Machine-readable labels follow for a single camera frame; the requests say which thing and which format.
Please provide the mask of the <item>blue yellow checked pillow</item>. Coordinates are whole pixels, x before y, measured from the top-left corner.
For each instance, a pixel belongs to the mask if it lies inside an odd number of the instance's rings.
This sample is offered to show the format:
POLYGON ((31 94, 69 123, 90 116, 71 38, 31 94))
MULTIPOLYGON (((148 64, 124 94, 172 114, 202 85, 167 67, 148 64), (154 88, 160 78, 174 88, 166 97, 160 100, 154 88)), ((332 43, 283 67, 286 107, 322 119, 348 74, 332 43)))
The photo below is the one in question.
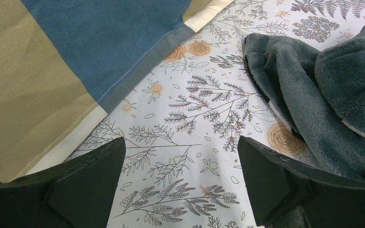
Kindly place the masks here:
POLYGON ((60 164, 228 0, 0 0, 0 182, 60 164))

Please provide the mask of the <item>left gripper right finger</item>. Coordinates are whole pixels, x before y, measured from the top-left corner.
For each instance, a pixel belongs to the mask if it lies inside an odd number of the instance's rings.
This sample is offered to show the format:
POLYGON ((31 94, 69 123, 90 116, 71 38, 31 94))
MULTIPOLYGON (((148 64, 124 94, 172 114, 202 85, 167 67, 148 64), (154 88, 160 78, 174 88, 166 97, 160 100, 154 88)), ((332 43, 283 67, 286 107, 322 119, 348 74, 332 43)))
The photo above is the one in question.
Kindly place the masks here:
POLYGON ((322 171, 240 137, 253 216, 267 228, 365 228, 365 181, 322 171))

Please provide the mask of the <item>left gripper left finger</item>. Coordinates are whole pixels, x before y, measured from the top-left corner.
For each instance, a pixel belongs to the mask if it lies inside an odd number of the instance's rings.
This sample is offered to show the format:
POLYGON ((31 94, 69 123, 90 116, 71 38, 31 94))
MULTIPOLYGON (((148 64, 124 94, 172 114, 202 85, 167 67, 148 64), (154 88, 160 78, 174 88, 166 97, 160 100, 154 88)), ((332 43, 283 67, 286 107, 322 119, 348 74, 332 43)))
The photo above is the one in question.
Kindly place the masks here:
POLYGON ((124 138, 51 168, 0 182, 0 228, 104 228, 126 153, 124 138))

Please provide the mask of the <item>zebra and grey pillowcase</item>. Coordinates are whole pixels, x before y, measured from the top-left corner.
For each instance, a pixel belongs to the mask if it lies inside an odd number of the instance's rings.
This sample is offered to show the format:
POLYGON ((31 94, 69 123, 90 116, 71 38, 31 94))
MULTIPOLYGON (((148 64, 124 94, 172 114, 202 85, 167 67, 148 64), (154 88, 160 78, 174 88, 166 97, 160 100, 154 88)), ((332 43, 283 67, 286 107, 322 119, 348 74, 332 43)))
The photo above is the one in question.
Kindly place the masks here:
POLYGON ((322 168, 365 181, 365 25, 323 51, 298 39, 252 33, 244 52, 255 87, 322 168))

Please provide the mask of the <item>floral table cloth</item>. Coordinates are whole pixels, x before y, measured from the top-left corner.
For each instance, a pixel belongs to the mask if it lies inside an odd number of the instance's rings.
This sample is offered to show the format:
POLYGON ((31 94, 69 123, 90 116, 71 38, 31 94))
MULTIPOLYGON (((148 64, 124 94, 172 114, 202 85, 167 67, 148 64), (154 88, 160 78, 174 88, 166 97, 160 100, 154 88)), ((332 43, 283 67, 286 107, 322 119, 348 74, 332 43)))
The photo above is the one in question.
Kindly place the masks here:
POLYGON ((265 169, 238 156, 241 136, 320 167, 262 100, 247 76, 241 44, 249 33, 299 38, 316 48, 345 41, 365 22, 365 0, 234 0, 197 34, 168 29, 145 45, 168 53, 129 88, 124 101, 70 155, 114 138, 127 147, 109 226, 136 217, 145 227, 199 227, 205 219, 251 222, 246 175, 265 169))

